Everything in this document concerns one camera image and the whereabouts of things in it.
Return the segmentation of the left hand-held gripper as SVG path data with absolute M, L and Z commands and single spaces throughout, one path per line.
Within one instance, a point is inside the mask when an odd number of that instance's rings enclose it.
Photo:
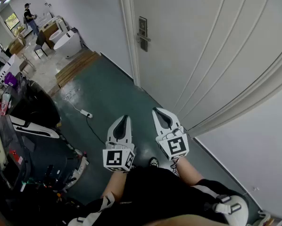
M 110 171 L 128 172 L 131 169 L 134 154 L 132 144 L 131 118 L 123 115 L 113 122 L 108 129 L 108 142 L 103 150 L 103 166 Z

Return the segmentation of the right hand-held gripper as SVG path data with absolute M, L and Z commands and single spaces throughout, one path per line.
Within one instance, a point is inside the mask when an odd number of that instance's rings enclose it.
M 169 161 L 184 157 L 189 152 L 187 134 L 177 116 L 163 108 L 155 107 L 152 109 L 152 116 L 158 136 L 156 142 L 158 147 Z

